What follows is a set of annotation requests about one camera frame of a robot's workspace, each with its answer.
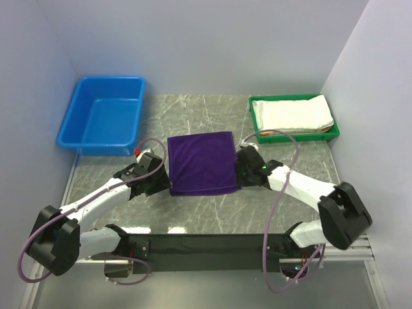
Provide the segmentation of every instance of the green tray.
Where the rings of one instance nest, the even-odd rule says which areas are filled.
[[[263,97],[250,97],[249,98],[249,106],[250,111],[252,112],[252,119],[253,119],[253,126],[255,128],[255,132],[258,130],[258,125],[256,124],[256,115],[253,109],[253,101],[257,100],[264,100],[264,101],[281,101],[281,100],[309,100],[311,98],[317,97],[320,94],[313,94],[313,95],[269,95]],[[306,134],[292,134],[292,136],[298,142],[304,142],[308,140],[333,140],[335,137],[339,136],[339,128],[337,127],[336,120],[333,118],[333,126],[332,128],[325,133],[306,133]],[[269,135],[269,136],[260,136],[256,135],[257,142],[259,144],[266,144],[266,143],[282,143],[282,142],[290,142],[289,138],[283,135]]]

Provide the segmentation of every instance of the purple towel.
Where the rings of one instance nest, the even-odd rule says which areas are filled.
[[[169,137],[172,196],[210,196],[240,189],[236,185],[232,132]]]

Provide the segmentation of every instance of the folded towel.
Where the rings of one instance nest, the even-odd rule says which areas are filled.
[[[241,189],[236,185],[232,132],[167,139],[172,196],[210,196]]]
[[[324,95],[310,100],[253,101],[259,130],[278,129],[285,132],[321,132],[333,126]]]

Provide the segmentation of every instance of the floor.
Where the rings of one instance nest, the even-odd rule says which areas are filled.
[[[235,145],[254,131],[247,95],[156,95],[144,102],[139,140],[167,138],[204,132],[232,131]],[[161,149],[153,144],[156,153]],[[289,164],[291,143],[265,144],[259,153],[265,160]],[[115,172],[133,163],[132,157],[84,156],[75,170],[69,202],[94,191]],[[295,170],[324,182],[338,182],[326,142],[300,142]],[[263,231],[276,192],[244,188],[224,196],[170,197],[167,191],[146,198],[138,196],[97,220],[93,227],[114,223],[128,230],[149,228],[152,233],[185,229],[187,233],[260,233]],[[309,206],[284,197],[272,219],[271,232],[284,232],[298,221],[312,221],[317,213]]]
[[[235,145],[253,132],[248,96],[145,98],[139,140],[154,136],[166,143],[169,136],[213,131],[232,131]],[[289,164],[294,148],[291,143],[259,145],[259,152],[265,160]],[[296,171],[324,182],[339,182],[326,142],[301,142],[299,154]],[[80,157],[66,202],[94,191],[132,162],[131,157]],[[262,233],[276,194],[254,187],[215,197],[171,197],[164,191],[119,205],[93,226],[114,223],[130,232],[150,229],[152,233],[173,228],[187,233]],[[311,207],[285,197],[274,214],[271,232],[284,232],[295,222],[316,218]],[[41,283],[34,308],[378,308],[365,267],[365,261],[373,261],[367,236],[353,246],[345,252],[327,246],[324,269],[293,291],[276,295],[269,292],[258,270],[159,272],[141,285],[123,287],[104,281],[100,261],[81,261],[62,277],[51,276]],[[270,277],[276,286],[285,284],[280,274]]]

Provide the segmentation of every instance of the black base bar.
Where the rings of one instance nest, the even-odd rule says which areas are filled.
[[[132,252],[134,258],[148,262],[153,272],[261,270],[262,246],[262,234],[130,234],[120,255]],[[300,259],[315,251],[315,246],[292,245],[285,234],[269,234],[268,247],[269,272],[280,272],[279,259]],[[93,259],[105,258],[97,255]],[[146,272],[144,265],[134,263],[134,274]]]

